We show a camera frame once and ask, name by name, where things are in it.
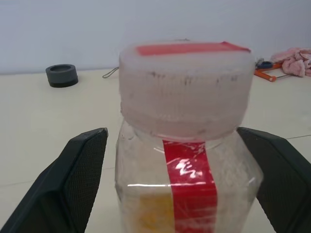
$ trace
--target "white table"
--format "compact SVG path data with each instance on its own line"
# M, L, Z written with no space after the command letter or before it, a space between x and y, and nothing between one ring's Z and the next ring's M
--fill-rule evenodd
M105 73L80 71L76 85L60 89L51 88L45 74L0 76L0 227L69 139L107 127L101 184L86 232L121 232L114 190L115 143L122 121L119 82L117 72L103 79ZM310 77L275 83L254 77L243 126L291 138L311 162L310 90ZM262 232L274 230L256 200L243 233Z

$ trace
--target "clear plastic jar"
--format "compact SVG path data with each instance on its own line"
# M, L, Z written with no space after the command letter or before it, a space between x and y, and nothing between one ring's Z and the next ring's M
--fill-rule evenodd
M221 56L239 57L241 50L234 48ZM239 233L256 197L262 173L235 132L246 109L254 64L242 53L239 64L244 66L235 67L236 74L220 69L220 74L209 75L210 69L203 67L214 64L213 59L202 67L175 66L180 59L188 64L189 55L191 60L194 55L201 59L201 53L144 57L131 47L121 54L125 121L117 143L116 190L126 233ZM203 53L211 55L209 50ZM139 56L143 58L138 60L147 60L145 69L133 66ZM192 85L187 89L185 82ZM214 84L221 87L206 93ZM209 102L204 99L217 96ZM228 104L233 107L229 112Z

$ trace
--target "orange handle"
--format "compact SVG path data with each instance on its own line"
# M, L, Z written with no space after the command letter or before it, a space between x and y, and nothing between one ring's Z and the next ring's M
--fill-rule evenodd
M268 80L270 82L275 82L276 81L276 76L270 76L270 75L267 75L265 73L261 73L260 71L258 70L255 70L255 75L265 79L265 80Z

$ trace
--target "red tape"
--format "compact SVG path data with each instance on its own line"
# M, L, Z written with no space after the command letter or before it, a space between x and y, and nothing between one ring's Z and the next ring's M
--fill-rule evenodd
M220 51L246 51L248 48L240 47L228 42L222 43L178 43L144 45L136 47L141 56L154 56L166 54L192 53L192 52L220 52Z
M217 190L205 143L163 140L170 177L176 233L213 233Z

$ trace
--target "jar neck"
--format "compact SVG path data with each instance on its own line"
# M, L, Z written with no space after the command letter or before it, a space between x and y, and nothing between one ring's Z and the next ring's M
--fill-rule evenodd
M151 135L148 133L145 133L141 130L134 128L135 135L142 141L143 143L152 144L152 146L157 150L163 149L163 140L166 141L174 141L174 142L180 142L180 143L191 143L191 142L205 142L206 149L210 149L213 147L216 147L217 145L221 144L223 140L228 136L223 136L217 139L211 139L207 141L198 140L194 138L186 138L186 137L174 137L174 136L166 136L166 135Z

